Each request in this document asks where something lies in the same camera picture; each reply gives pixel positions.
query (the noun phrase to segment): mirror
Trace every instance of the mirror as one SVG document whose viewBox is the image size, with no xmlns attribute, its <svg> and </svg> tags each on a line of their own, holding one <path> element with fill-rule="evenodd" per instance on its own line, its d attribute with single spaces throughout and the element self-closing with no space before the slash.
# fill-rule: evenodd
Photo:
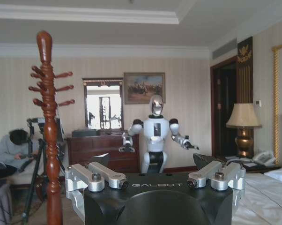
<svg viewBox="0 0 282 225">
<path fill-rule="evenodd" d="M 122 78 L 83 78 L 86 127 L 123 130 Z"/>
</svg>

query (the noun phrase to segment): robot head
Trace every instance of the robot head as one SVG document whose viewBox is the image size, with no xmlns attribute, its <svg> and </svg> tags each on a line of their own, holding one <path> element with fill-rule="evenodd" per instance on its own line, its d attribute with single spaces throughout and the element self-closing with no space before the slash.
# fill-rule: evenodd
<svg viewBox="0 0 282 225">
<path fill-rule="evenodd" d="M 149 102 L 151 113 L 154 116 L 159 116 L 163 110 L 163 99 L 160 95 L 153 95 Z"/>
</svg>

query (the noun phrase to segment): ceiling molding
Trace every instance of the ceiling molding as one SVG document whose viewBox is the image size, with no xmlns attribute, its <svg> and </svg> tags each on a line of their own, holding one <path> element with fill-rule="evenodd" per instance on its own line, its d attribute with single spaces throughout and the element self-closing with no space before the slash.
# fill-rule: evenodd
<svg viewBox="0 0 282 225">
<path fill-rule="evenodd" d="M 179 22 L 183 20 L 197 1 L 198 0 L 182 0 L 178 8 L 175 10 Z"/>
<path fill-rule="evenodd" d="M 38 57 L 36 44 L 0 44 L 0 57 Z M 146 57 L 209 59 L 201 46 L 53 45 L 53 57 Z"/>
<path fill-rule="evenodd" d="M 0 4 L 0 19 L 179 24 L 175 12 Z"/>
<path fill-rule="evenodd" d="M 220 39 L 216 40 L 209 46 L 209 49 L 212 52 L 234 38 L 237 38 L 238 42 L 243 41 L 250 36 L 254 36 L 263 30 L 268 29 L 281 20 L 282 0 L 275 0 L 264 9 L 254 14 L 248 20 L 230 30 Z"/>
</svg>

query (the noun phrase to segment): person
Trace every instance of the person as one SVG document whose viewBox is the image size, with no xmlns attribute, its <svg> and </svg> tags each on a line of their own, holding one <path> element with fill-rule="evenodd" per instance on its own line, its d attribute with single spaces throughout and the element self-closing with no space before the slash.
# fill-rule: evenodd
<svg viewBox="0 0 282 225">
<path fill-rule="evenodd" d="M 38 141 L 33 142 L 33 155 L 38 153 Z M 19 169 L 29 158 L 28 133 L 22 129 L 16 129 L 3 136 L 0 141 L 0 162 L 6 165 L 6 169 L 0 170 L 0 178 L 10 176 Z"/>
</svg>

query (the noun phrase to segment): lamp shade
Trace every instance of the lamp shade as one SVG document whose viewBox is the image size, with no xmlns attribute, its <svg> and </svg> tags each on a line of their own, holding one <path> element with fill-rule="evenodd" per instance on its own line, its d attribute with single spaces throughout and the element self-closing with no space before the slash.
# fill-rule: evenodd
<svg viewBox="0 0 282 225">
<path fill-rule="evenodd" d="M 226 123 L 228 128 L 254 128 L 261 126 L 252 103 L 235 103 L 230 119 Z"/>
</svg>

